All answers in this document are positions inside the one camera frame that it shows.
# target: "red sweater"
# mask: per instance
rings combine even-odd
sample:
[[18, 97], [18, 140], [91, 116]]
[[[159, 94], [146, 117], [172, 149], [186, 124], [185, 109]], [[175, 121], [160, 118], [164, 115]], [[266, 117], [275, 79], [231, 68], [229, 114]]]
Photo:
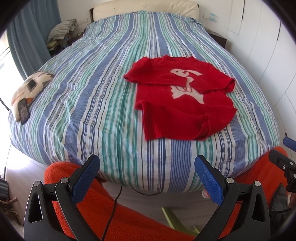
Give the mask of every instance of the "red sweater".
[[146, 140], [205, 139], [237, 111], [226, 95], [234, 79], [194, 57], [143, 57], [124, 78], [138, 83], [135, 109], [143, 111]]

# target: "headboard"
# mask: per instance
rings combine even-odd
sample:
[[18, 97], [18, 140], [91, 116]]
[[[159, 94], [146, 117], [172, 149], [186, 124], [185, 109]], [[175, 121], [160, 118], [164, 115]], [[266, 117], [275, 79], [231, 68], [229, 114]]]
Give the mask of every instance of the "headboard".
[[109, 16], [141, 10], [176, 13], [198, 20], [199, 5], [188, 0], [115, 0], [91, 8], [89, 14], [93, 22]]

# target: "blue curtain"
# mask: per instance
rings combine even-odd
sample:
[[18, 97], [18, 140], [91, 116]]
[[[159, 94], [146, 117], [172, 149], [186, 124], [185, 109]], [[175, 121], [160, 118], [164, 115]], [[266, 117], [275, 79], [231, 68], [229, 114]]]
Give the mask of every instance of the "blue curtain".
[[9, 25], [9, 48], [24, 80], [51, 58], [47, 37], [60, 22], [57, 0], [31, 0]]

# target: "nightstand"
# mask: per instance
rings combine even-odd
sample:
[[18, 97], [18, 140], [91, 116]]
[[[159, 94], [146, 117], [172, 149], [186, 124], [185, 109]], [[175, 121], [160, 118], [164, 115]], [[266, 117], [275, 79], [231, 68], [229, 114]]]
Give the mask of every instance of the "nightstand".
[[69, 39], [68, 42], [68, 46], [72, 45], [75, 41], [77, 41], [78, 39], [83, 37], [83, 32], [77, 34], [76, 36], [74, 36], [73, 38]]
[[62, 51], [63, 51], [63, 48], [61, 47], [61, 45], [57, 45], [55, 47], [55, 49], [49, 50], [49, 53], [50, 53], [51, 57], [54, 57], [54, 56], [58, 55], [60, 52], [62, 52]]
[[207, 33], [218, 43], [220, 44], [223, 48], [225, 48], [225, 44], [227, 39], [221, 36], [220, 34], [213, 32], [209, 29], [205, 29]]

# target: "mattress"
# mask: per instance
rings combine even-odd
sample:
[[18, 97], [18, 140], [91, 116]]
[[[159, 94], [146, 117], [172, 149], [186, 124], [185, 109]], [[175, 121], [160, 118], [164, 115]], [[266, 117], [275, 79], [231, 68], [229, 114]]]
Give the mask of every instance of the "mattress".
[[[194, 56], [236, 80], [228, 93], [238, 109], [230, 124], [203, 141], [145, 141], [142, 112], [134, 109], [136, 84], [123, 75], [142, 57]], [[30, 158], [82, 165], [100, 158], [99, 175], [147, 191], [203, 188], [194, 159], [204, 155], [225, 177], [249, 169], [279, 145], [277, 124], [245, 68], [193, 18], [163, 12], [111, 16], [87, 26], [84, 36], [45, 63], [55, 74], [21, 125], [9, 114], [12, 144]]]

